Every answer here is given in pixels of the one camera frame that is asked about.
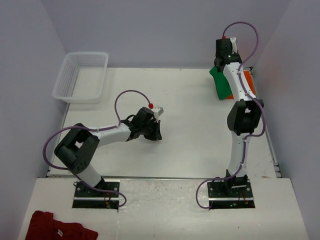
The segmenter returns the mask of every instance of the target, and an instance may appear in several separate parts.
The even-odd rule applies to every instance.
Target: white wall
[[[320,2],[293,0],[254,67],[275,155],[320,239]]]
[[[65,109],[51,96],[65,53],[40,0],[0,1],[0,239],[17,239],[48,169],[42,146]]]
[[[216,39],[235,21],[259,29],[258,59],[290,0],[42,0],[65,49],[109,53],[109,67],[211,68]],[[229,31],[243,57],[254,44],[247,26]]]

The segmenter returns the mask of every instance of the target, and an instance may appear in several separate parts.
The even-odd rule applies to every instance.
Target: green cloth
[[[209,73],[214,79],[216,94],[220,100],[226,99],[232,94],[228,80],[222,72],[218,72],[214,66]]]

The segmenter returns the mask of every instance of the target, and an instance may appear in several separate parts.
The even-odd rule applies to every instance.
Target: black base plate
[[[248,180],[246,187],[224,189],[223,181],[208,182],[210,209],[254,209],[254,197]]]
[[[75,192],[73,198],[73,209],[118,209],[119,195],[116,193],[103,193],[94,191],[84,186],[81,182],[74,183]],[[102,190],[119,191],[120,182],[101,181],[95,188]]]

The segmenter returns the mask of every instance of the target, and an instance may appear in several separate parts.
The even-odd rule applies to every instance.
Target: white plastic basket
[[[52,96],[70,104],[99,103],[108,58],[105,52],[68,53],[60,68]]]

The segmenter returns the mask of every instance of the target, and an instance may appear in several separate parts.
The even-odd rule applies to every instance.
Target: label tag
[[[62,237],[64,233],[60,229],[58,229],[58,234],[60,235],[60,237]]]

